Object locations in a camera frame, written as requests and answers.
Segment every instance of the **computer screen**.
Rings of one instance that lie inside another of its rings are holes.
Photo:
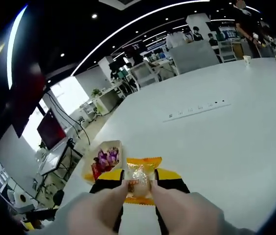
[[[64,130],[51,109],[48,110],[37,130],[49,150],[66,137]]]

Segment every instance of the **yellow snack wrapper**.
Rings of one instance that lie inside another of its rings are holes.
[[[125,202],[141,205],[154,205],[150,192],[150,180],[154,180],[154,170],[160,165],[161,157],[127,159],[125,179],[129,180],[129,193]]]

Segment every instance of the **power strip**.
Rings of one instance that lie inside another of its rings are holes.
[[[169,114],[165,116],[165,119],[163,120],[163,122],[172,121],[172,120],[184,118],[195,114],[200,114],[206,111],[222,108],[229,105],[231,105],[231,103],[229,103],[227,100],[217,100],[204,105],[197,105],[194,107],[187,108],[183,111],[178,111],[177,113]]]

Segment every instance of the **cup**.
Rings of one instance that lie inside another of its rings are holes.
[[[250,61],[251,61],[251,56],[244,55],[243,57],[244,57],[244,61],[246,63],[246,66],[249,66]]]

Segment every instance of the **window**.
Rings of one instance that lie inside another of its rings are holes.
[[[39,104],[44,111],[48,111],[48,108],[43,100],[40,100]],[[39,109],[35,108],[35,111],[32,113],[32,115],[30,115],[29,121],[22,134],[26,142],[34,151],[39,149],[39,145],[41,143],[41,137],[37,131],[37,128],[43,117],[44,116],[40,113]]]
[[[82,104],[89,100],[89,96],[75,77],[68,77],[51,87],[64,111],[70,115]]]

